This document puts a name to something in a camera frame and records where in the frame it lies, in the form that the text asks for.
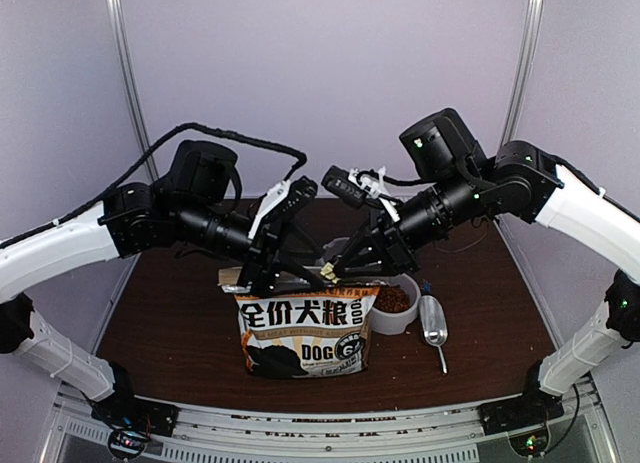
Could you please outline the gold binder clip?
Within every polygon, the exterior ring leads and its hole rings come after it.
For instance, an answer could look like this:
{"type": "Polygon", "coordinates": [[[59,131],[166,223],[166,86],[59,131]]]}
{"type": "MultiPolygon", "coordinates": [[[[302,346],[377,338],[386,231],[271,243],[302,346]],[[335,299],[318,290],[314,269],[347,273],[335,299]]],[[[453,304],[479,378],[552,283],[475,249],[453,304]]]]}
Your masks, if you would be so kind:
{"type": "Polygon", "coordinates": [[[320,270],[320,276],[331,284],[338,284],[341,278],[335,274],[334,265],[326,263],[320,270]]]}

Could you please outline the dog food bag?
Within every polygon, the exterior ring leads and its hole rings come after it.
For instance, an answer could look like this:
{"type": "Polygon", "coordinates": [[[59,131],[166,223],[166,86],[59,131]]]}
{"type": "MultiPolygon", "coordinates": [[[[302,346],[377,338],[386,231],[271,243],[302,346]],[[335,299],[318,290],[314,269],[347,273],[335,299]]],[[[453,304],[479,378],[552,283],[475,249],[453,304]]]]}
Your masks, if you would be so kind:
{"type": "Polygon", "coordinates": [[[368,367],[370,312],[380,279],[319,292],[291,291],[257,297],[239,283],[238,267],[219,271],[219,285],[234,296],[240,344],[249,374],[268,379],[337,377],[368,367]]]}

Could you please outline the metal scoop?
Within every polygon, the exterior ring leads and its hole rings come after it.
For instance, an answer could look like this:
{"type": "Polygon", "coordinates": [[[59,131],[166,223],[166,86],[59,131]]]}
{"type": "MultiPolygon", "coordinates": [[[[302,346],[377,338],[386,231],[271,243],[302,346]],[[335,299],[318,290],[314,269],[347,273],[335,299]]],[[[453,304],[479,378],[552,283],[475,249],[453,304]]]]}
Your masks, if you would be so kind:
{"type": "Polygon", "coordinates": [[[448,328],[444,310],[440,302],[432,295],[423,295],[418,300],[423,339],[438,350],[442,372],[448,373],[443,346],[448,338],[448,328]]]}

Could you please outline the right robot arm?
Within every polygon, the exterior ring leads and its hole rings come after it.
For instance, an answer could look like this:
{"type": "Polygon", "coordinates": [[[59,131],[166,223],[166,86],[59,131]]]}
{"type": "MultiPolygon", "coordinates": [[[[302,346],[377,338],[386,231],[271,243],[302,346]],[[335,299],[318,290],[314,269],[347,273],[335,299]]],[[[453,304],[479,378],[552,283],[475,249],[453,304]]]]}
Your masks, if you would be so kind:
{"type": "Polygon", "coordinates": [[[595,314],[560,349],[533,367],[533,387],[513,402],[519,423],[535,423],[616,347],[639,339],[639,220],[563,158],[513,140],[487,156],[459,113],[443,109],[413,124],[400,142],[421,191],[385,202],[323,267],[332,282],[391,276],[418,267],[422,246],[477,217],[513,215],[556,230],[613,263],[616,273],[595,314]]]}

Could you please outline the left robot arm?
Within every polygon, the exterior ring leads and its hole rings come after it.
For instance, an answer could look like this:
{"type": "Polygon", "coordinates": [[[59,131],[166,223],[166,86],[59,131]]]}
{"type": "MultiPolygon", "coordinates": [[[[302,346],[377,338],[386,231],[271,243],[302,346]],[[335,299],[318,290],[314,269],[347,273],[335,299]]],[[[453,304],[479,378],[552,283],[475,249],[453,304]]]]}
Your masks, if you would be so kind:
{"type": "Polygon", "coordinates": [[[221,211],[229,187],[242,191],[237,159],[223,145],[185,140],[169,171],[154,183],[117,184],[78,215],[2,242],[2,353],[23,356],[82,392],[98,415],[133,427],[143,419],[144,407],[127,371],[52,328],[34,309],[27,289],[89,264],[183,242],[241,263],[239,284],[251,295],[274,294],[283,272],[302,279],[307,291],[321,290],[322,280],[283,248],[298,231],[295,214],[315,198],[316,183],[306,177],[278,183],[252,218],[233,208],[221,211]]]}

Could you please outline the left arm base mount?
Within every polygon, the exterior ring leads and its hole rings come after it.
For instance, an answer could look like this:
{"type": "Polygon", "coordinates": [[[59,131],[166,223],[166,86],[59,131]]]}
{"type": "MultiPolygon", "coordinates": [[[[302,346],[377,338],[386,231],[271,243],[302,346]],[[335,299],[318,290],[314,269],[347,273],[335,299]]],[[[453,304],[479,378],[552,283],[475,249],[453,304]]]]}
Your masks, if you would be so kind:
{"type": "Polygon", "coordinates": [[[179,408],[175,405],[136,400],[132,409],[122,412],[109,409],[103,402],[90,401],[91,416],[111,429],[107,449],[118,460],[142,455],[155,436],[171,437],[179,408]]]}

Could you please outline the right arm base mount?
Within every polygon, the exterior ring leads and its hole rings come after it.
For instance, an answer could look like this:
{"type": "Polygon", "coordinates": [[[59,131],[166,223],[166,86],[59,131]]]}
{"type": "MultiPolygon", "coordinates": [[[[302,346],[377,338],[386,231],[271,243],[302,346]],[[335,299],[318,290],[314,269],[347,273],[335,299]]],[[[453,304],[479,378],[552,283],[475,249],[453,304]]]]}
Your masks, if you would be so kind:
{"type": "Polygon", "coordinates": [[[481,404],[478,415],[486,436],[506,433],[516,455],[533,459],[551,448],[549,423],[562,417],[564,408],[555,397],[517,396],[481,404]]]}

